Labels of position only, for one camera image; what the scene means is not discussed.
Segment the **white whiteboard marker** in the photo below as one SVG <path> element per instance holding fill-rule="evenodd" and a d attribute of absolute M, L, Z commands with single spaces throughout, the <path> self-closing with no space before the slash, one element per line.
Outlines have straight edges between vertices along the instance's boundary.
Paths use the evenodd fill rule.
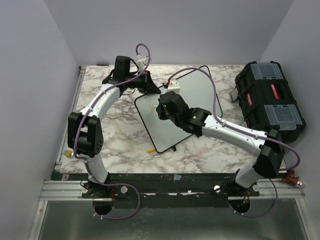
<path fill-rule="evenodd" d="M 155 110 L 156 110 L 156 108 L 157 108 L 157 106 L 156 106 L 156 105 L 149 105 L 149 107 L 150 107 L 150 109 L 151 109 L 152 111 L 155 111 Z"/>

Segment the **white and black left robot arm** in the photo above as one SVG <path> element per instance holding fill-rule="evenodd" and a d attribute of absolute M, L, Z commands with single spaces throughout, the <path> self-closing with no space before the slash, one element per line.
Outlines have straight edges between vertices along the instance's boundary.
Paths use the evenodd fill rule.
<path fill-rule="evenodd" d="M 106 182 L 109 173 L 100 154 L 103 144 L 102 119 L 127 89 L 137 89 L 145 94 L 158 94 L 160 90 L 147 70 L 151 58 L 137 54 L 137 61 L 127 56 L 117 56 L 113 70 L 102 81 L 93 100 L 80 112 L 71 112 L 67 120 L 67 146 L 74 157 L 83 160 L 88 170 L 88 186 L 99 197 L 110 194 L 112 185 Z"/>

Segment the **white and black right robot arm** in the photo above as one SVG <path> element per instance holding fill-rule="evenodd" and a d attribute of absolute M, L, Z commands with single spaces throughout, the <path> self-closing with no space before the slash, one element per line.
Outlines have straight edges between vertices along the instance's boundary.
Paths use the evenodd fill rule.
<path fill-rule="evenodd" d="M 281 136 L 276 130 L 253 130 L 222 120 L 205 109 L 189 107 L 183 98 L 173 91 L 160 95 L 156 111 L 160 120 L 170 120 L 189 134 L 222 140 L 256 158 L 236 171 L 230 183 L 230 191 L 234 195 L 243 195 L 260 179 L 278 177 L 284 152 L 280 145 Z"/>

